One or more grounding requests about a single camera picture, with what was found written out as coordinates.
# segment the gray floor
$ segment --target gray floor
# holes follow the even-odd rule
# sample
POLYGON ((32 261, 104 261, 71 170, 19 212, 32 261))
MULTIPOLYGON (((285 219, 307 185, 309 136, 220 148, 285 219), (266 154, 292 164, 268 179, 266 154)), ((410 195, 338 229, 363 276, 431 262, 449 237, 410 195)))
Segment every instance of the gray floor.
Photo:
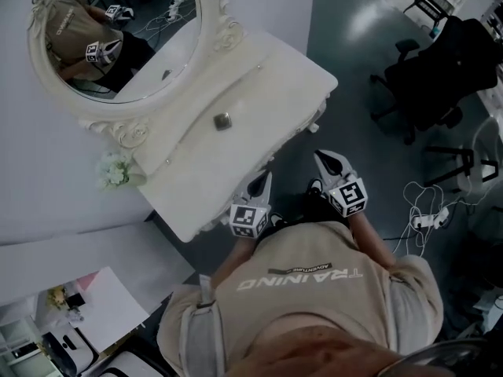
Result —
MULTIPOLYGON (((418 133, 413 146, 402 142, 406 129, 400 115, 390 115, 379 125, 374 123, 370 112, 388 108, 393 98, 382 86, 371 84, 369 75, 382 73, 396 62, 395 43, 404 38, 416 39, 421 48, 431 44, 426 33, 384 0, 314 0, 307 56, 334 74, 339 86, 318 122, 318 133, 306 132, 293 138, 270 164, 274 173, 274 210, 287 218, 297 216, 294 203, 317 173, 313 152, 329 149, 344 154, 363 177, 369 193, 366 214, 378 233, 383 238, 401 235, 409 219, 409 204, 403 199, 402 190, 409 181, 423 184, 432 171, 423 153, 424 146, 455 146, 487 117, 479 98, 467 97, 460 103, 464 113, 461 124, 453 130, 436 126, 418 133)), ((215 271, 235 240, 220 225, 201 233, 192 243, 181 243, 162 220, 156 221, 199 273, 215 271)), ((436 231, 428 242, 424 257, 430 262, 442 293, 449 286, 450 263, 466 236, 466 221, 464 208, 458 208, 450 227, 436 231)), ((395 248, 397 242, 388 243, 395 248)), ((403 246, 398 255, 405 254, 403 246)))

